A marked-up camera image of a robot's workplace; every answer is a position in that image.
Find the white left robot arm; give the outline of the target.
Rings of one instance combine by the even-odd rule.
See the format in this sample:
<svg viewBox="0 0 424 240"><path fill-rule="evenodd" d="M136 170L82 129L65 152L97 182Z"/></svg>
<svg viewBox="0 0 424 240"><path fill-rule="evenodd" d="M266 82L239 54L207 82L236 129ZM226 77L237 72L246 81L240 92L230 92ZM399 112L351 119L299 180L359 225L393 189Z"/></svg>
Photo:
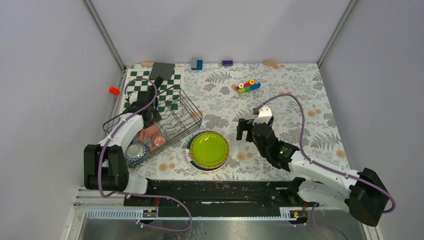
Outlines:
<svg viewBox="0 0 424 240"><path fill-rule="evenodd" d="M148 187L146 178L129 174L125 151L138 134L142 140L146 134L157 129L161 116L157 110L157 91L140 91L137 99L119 117L118 124L99 143L89 144L83 151L84 186L101 193L136 194L144 206L152 204L155 192Z"/></svg>

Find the pink dotted mug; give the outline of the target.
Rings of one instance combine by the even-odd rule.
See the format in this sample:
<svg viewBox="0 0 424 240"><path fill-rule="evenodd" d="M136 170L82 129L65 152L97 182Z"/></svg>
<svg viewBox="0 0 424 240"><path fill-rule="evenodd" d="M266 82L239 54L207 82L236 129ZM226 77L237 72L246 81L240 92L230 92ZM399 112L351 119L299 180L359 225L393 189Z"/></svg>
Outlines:
<svg viewBox="0 0 424 240"><path fill-rule="evenodd" d="M161 132L154 133L150 138L150 143L151 143L150 151L152 152L158 147L164 145L166 141L167 140L164 134L162 134Z"/></svg>

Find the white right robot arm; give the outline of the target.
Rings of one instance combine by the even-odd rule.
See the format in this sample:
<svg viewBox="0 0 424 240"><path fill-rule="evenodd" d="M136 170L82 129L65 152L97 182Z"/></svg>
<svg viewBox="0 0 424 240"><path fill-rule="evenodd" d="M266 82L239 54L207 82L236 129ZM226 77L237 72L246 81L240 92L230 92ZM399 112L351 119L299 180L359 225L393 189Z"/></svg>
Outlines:
<svg viewBox="0 0 424 240"><path fill-rule="evenodd" d="M254 143L273 167L298 175L286 193L291 205L330 204L370 227L376 227L387 212L389 192L374 170L344 169L310 159L299 147L279 140L270 125L252 119L240 118L236 131L238 141L246 132L246 141Z"/></svg>

